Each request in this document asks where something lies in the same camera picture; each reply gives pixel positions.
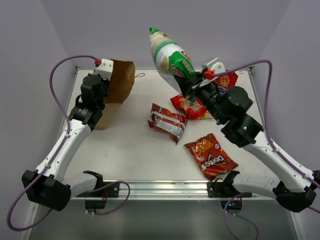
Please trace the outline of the red fruit gummies bag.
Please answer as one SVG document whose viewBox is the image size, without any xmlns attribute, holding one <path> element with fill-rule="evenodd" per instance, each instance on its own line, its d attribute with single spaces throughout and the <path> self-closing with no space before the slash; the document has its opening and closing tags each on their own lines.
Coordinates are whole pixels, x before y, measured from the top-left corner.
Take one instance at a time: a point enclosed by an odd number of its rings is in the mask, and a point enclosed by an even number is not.
<svg viewBox="0 0 320 240">
<path fill-rule="evenodd" d="M 185 115 L 188 120 L 199 120 L 199 117 L 208 112 L 207 109 L 198 101 L 190 101 L 181 94 L 170 99 L 173 107 Z"/>
</svg>

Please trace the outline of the green snack bag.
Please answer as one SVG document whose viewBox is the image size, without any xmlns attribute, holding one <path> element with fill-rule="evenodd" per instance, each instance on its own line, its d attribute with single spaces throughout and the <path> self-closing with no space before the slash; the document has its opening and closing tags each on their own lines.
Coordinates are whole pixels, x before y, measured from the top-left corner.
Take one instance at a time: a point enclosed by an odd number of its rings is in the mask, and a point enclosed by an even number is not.
<svg viewBox="0 0 320 240">
<path fill-rule="evenodd" d="M 196 71 L 189 55 L 171 38 L 151 27 L 151 56 L 159 75 L 178 93 L 182 93 L 175 77 L 193 78 Z"/>
</svg>

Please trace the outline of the brown paper bag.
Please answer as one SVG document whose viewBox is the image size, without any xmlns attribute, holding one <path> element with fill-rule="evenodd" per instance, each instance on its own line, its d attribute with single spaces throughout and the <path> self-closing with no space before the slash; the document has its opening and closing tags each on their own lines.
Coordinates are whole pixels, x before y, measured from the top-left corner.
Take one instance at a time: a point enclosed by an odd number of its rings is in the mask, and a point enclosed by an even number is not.
<svg viewBox="0 0 320 240">
<path fill-rule="evenodd" d="M 106 130 L 115 119 L 117 111 L 130 95 L 136 78 L 136 67 L 133 61 L 113 61 L 113 71 L 109 82 L 108 96 L 105 97 L 105 108 L 95 130 Z"/>
</svg>

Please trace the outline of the yellow M&M's candy packet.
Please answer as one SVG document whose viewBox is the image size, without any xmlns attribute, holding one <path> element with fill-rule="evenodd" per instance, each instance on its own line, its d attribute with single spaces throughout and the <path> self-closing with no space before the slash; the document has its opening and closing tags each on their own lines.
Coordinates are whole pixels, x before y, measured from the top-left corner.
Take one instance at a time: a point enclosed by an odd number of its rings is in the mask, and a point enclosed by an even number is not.
<svg viewBox="0 0 320 240">
<path fill-rule="evenodd" d="M 198 119 L 199 120 L 208 120 L 208 119 L 213 119 L 213 117 L 209 112 L 205 112 Z"/>
</svg>

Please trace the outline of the red patterned snack bag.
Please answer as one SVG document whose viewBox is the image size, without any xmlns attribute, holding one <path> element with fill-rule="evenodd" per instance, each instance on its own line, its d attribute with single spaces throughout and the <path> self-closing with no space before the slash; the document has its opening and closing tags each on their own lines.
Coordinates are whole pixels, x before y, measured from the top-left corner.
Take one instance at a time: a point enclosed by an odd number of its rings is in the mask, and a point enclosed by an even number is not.
<svg viewBox="0 0 320 240">
<path fill-rule="evenodd" d="M 219 93 L 224 95 L 227 90 L 236 86 L 238 75 L 235 72 L 228 73 L 227 75 L 219 76 L 215 83 L 219 89 Z"/>
</svg>

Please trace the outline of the red Doritos chip bag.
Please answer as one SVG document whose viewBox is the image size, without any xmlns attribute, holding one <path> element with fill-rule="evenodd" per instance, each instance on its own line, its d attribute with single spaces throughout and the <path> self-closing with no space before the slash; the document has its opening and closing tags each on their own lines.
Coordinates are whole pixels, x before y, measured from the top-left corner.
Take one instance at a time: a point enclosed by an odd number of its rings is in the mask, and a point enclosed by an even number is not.
<svg viewBox="0 0 320 240">
<path fill-rule="evenodd" d="M 150 118 L 151 120 L 147 121 L 148 126 L 151 129 L 168 133 L 175 144 L 177 144 L 183 136 L 188 123 L 188 119 L 185 116 L 173 113 L 155 103 L 152 104 Z"/>
</svg>

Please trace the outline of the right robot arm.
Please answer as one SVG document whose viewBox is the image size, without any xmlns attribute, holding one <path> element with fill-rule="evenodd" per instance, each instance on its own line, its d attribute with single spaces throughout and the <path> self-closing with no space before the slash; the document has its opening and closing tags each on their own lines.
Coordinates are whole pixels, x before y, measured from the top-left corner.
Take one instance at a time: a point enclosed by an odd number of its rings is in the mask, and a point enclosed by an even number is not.
<svg viewBox="0 0 320 240">
<path fill-rule="evenodd" d="M 267 178 L 232 171 L 223 180 L 223 192 L 231 197 L 240 193 L 270 197 L 295 213 L 310 208 L 320 186 L 320 172 L 294 160 L 270 138 L 266 127 L 247 114 L 253 102 L 244 88 L 234 86 L 221 95 L 204 76 L 197 73 L 191 79 L 174 79 L 184 97 L 200 101 L 223 126 L 221 132 L 229 142 L 255 156 L 276 175 Z"/>
</svg>

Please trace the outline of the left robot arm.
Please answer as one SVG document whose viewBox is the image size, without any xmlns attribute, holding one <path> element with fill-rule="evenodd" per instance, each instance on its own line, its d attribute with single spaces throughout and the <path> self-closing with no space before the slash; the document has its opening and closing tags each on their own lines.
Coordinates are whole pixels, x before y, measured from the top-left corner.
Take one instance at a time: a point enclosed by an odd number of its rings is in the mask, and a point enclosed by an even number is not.
<svg viewBox="0 0 320 240">
<path fill-rule="evenodd" d="M 30 201 L 61 211 L 71 198 L 89 192 L 103 193 L 103 176 L 86 170 L 79 176 L 65 179 L 65 174 L 82 142 L 102 117 L 108 95 L 111 70 L 96 69 L 80 86 L 81 94 L 67 117 L 67 126 L 45 160 L 35 170 L 26 170 L 22 183 Z"/>
</svg>

